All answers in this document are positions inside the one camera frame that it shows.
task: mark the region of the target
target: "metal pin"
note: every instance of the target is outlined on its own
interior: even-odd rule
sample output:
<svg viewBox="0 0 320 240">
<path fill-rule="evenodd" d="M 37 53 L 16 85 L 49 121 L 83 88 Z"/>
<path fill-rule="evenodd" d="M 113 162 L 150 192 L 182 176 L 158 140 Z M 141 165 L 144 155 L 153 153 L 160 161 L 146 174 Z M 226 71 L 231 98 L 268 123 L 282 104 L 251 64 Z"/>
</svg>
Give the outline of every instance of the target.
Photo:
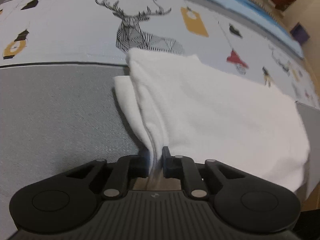
<svg viewBox="0 0 320 240">
<path fill-rule="evenodd" d="M 119 190 L 115 188 L 106 189 L 103 193 L 107 197 L 116 197 L 120 194 Z"/>
<path fill-rule="evenodd" d="M 207 192 L 205 192 L 202 189 L 195 189 L 191 192 L 191 195 L 196 198 L 201 198 L 201 197 L 205 197 L 207 195 Z"/>
</svg>

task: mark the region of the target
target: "geometric deer illustration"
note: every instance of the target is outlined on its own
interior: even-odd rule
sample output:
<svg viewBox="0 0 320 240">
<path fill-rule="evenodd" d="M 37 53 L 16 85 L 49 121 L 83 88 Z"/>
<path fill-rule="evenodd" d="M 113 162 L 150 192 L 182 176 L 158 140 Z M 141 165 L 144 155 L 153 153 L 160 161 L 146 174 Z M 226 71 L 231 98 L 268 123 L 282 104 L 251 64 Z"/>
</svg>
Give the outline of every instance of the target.
<svg viewBox="0 0 320 240">
<path fill-rule="evenodd" d="M 136 15 L 127 15 L 119 8 L 119 0 L 112 6 L 108 0 L 103 0 L 101 2 L 95 1 L 98 5 L 111 10 L 114 16 L 122 20 L 117 31 L 116 47 L 124 53 L 131 48 L 163 51 L 175 54 L 182 54 L 184 52 L 182 45 L 175 39 L 159 37 L 140 29 L 139 22 L 148 21 L 152 16 L 164 16 L 171 12 L 171 8 L 164 11 L 164 9 L 153 0 L 159 10 L 151 12 L 150 8 L 147 6 L 147 11 L 139 11 Z"/>
</svg>

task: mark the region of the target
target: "white towel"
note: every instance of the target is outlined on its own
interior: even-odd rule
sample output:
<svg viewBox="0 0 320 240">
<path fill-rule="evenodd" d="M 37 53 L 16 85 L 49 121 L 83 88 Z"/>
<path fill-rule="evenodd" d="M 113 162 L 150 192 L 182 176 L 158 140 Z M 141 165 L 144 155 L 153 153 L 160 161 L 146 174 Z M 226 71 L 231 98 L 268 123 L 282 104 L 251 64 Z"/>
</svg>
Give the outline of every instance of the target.
<svg viewBox="0 0 320 240">
<path fill-rule="evenodd" d="M 303 181 L 308 138 L 295 101 L 202 64 L 196 56 L 131 49 L 130 76 L 115 77 L 132 130 L 150 151 L 220 162 L 295 191 Z"/>
</svg>

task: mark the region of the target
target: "white cloth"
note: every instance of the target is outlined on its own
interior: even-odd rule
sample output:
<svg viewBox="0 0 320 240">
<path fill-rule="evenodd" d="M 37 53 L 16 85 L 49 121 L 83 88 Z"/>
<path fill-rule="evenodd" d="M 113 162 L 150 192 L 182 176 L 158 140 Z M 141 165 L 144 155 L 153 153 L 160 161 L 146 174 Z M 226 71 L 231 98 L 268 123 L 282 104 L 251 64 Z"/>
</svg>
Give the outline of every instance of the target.
<svg viewBox="0 0 320 240">
<path fill-rule="evenodd" d="M 308 138 L 295 101 L 202 64 L 196 56 L 131 49 L 130 76 L 116 96 L 133 132 L 150 151 L 162 147 L 197 163 L 216 159 L 291 191 L 303 181 Z"/>
</svg>

